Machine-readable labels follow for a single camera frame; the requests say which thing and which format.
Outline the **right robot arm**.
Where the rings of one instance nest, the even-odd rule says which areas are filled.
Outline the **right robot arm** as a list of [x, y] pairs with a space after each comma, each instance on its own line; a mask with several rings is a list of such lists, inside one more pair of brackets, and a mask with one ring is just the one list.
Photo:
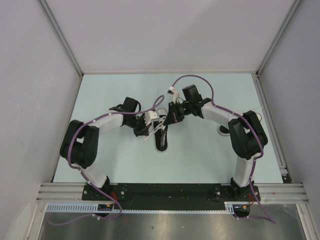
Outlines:
[[193, 84], [182, 89], [185, 100], [178, 102], [180, 94], [173, 86], [167, 91], [173, 101], [168, 104], [164, 125], [180, 123], [187, 115], [211, 120], [229, 131], [232, 149], [237, 155], [236, 168], [230, 180], [230, 199], [242, 201], [253, 187], [253, 166], [263, 156], [267, 135], [257, 114], [250, 110], [243, 114], [219, 106], [211, 98], [202, 98]]

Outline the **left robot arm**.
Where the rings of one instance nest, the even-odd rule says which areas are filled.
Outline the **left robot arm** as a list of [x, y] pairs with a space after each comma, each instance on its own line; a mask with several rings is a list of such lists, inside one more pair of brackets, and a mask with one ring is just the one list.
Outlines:
[[93, 194], [100, 200], [110, 196], [111, 185], [109, 177], [95, 163], [98, 154], [99, 137], [112, 129], [128, 126], [135, 136], [148, 136], [152, 117], [157, 114], [151, 110], [135, 112], [141, 109], [139, 101], [126, 97], [109, 111], [93, 120], [82, 122], [72, 120], [62, 141], [59, 154], [66, 159], [72, 169], [80, 172], [88, 185], [93, 188]]

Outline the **white shoelace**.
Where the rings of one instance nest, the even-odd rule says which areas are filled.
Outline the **white shoelace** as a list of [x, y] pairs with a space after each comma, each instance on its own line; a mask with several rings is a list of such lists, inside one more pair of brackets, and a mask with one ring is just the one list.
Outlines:
[[164, 125], [164, 122], [166, 120], [166, 116], [160, 117], [159, 118], [159, 123], [158, 125], [156, 125], [156, 127], [153, 128], [153, 130], [149, 133], [148, 136], [143, 137], [143, 141], [146, 141], [147, 139], [149, 139], [152, 135], [154, 135], [157, 131], [159, 130], [165, 130], [166, 126]]

